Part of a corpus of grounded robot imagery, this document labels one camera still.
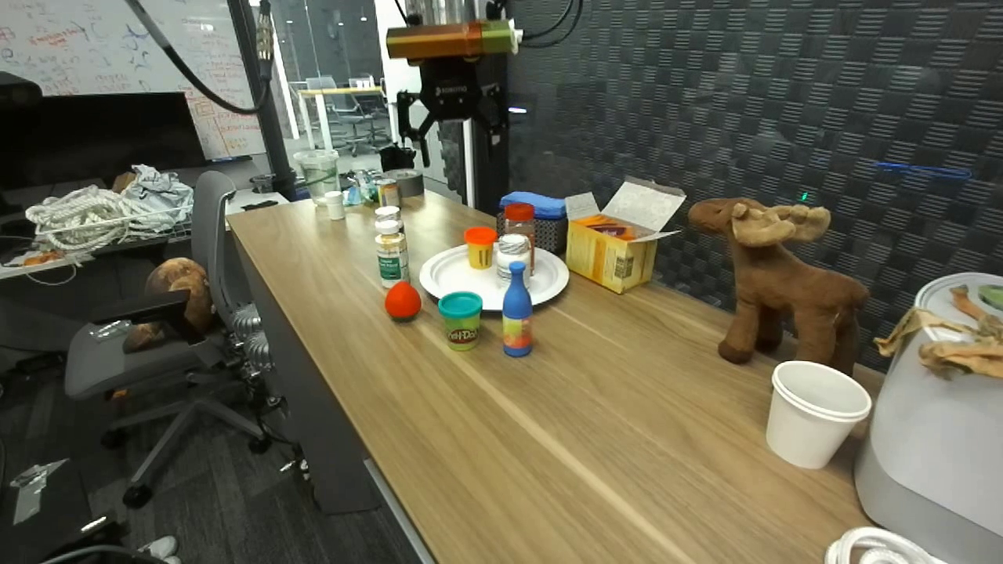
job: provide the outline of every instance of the orange cup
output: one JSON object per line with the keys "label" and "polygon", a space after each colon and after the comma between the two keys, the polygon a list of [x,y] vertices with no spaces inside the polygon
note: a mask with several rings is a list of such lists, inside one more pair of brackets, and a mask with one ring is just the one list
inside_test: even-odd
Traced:
{"label": "orange cup", "polygon": [[467,245],[467,263],[469,268],[487,268],[492,266],[492,245],[495,245],[499,230],[492,225],[469,225],[465,230],[465,245]]}

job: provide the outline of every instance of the toy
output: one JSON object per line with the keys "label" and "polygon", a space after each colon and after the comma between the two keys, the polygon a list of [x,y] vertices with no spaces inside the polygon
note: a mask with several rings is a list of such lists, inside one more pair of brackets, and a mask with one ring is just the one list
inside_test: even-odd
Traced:
{"label": "toy", "polygon": [[[218,308],[209,293],[206,268],[187,257],[169,257],[164,260],[143,285],[143,293],[169,293],[169,290],[187,290],[186,299],[186,323],[190,333],[206,336],[218,326]],[[123,340],[123,349],[143,349],[154,344],[169,340],[169,323],[131,323],[130,336]]]}
{"label": "toy", "polygon": [[689,211],[689,225],[723,235],[735,260],[735,323],[719,344],[732,362],[778,349],[785,318],[796,328],[796,358],[849,371],[857,360],[857,313],[867,288],[842,272],[793,257],[785,241],[824,235],[824,207],[766,207],[749,196],[712,196]]}

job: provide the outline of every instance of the stuffed moose toy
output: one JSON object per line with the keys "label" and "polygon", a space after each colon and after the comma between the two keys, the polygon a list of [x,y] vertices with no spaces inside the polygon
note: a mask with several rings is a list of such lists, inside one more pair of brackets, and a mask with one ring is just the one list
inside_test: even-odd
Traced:
{"label": "stuffed moose toy", "polygon": [[732,362],[778,349],[785,318],[796,328],[796,358],[849,371],[857,360],[857,313],[867,288],[842,272],[793,257],[785,241],[812,241],[832,222],[824,207],[766,207],[746,196],[716,196],[689,207],[689,225],[723,235],[735,260],[735,323],[719,344]]}

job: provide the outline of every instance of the chair backrest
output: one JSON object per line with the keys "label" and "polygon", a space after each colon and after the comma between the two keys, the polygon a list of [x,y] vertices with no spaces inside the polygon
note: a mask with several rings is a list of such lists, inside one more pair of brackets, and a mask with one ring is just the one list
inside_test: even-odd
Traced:
{"label": "chair backrest", "polygon": [[225,230],[225,200],[235,195],[235,182],[223,171],[205,171],[196,182],[190,207],[190,257],[206,268],[209,290],[219,318],[230,326],[232,313],[249,302],[245,277]]}

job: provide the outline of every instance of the white paper cup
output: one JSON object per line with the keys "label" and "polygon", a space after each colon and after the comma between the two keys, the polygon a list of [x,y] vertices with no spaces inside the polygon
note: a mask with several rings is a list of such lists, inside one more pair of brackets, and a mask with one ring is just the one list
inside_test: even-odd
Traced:
{"label": "white paper cup", "polygon": [[812,360],[787,360],[774,369],[766,441],[793,466],[818,471],[867,414],[871,393],[848,371]]}

